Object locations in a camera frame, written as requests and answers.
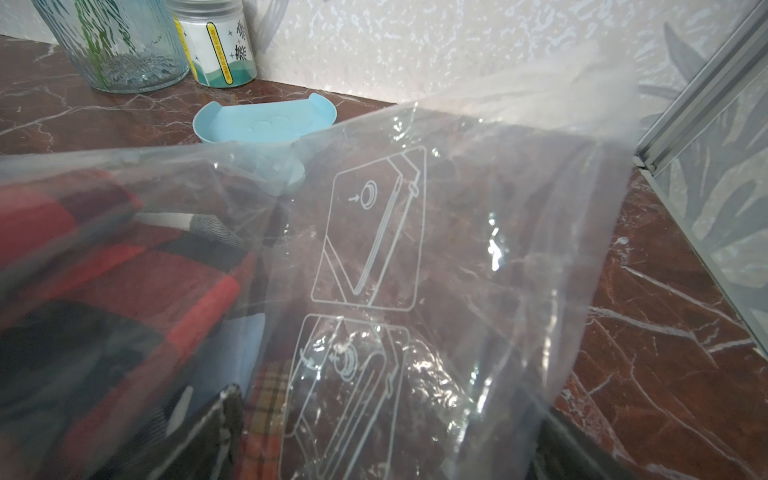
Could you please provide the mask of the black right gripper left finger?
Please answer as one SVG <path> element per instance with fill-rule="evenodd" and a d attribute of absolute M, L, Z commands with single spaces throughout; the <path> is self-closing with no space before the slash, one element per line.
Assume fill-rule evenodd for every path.
<path fill-rule="evenodd" d="M 244 428 L 241 389 L 230 384 L 149 457 L 145 479 L 232 479 Z"/>

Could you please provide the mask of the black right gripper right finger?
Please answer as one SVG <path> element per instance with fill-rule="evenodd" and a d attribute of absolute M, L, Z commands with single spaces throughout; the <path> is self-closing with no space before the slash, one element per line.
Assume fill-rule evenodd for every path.
<path fill-rule="evenodd" d="M 528 479 L 623 479 L 624 468 L 561 413 L 541 425 Z"/>

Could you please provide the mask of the red black plaid shirt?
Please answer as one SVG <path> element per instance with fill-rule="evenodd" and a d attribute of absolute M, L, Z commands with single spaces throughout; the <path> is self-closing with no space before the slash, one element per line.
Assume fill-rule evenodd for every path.
<path fill-rule="evenodd" d="M 190 418 L 193 357 L 257 314 L 245 179 L 209 164 L 1 186 L 1 475 L 145 479 Z"/>

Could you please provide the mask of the clear plastic vacuum bag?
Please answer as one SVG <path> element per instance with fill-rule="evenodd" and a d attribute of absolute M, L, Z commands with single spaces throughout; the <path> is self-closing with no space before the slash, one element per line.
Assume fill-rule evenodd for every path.
<path fill-rule="evenodd" d="M 236 143 L 21 155 L 9 180 L 209 164 L 258 200 L 255 374 L 291 361 L 278 479 L 522 479 L 582 340 L 632 166 L 625 48 L 590 41 L 305 135 L 303 180 Z"/>

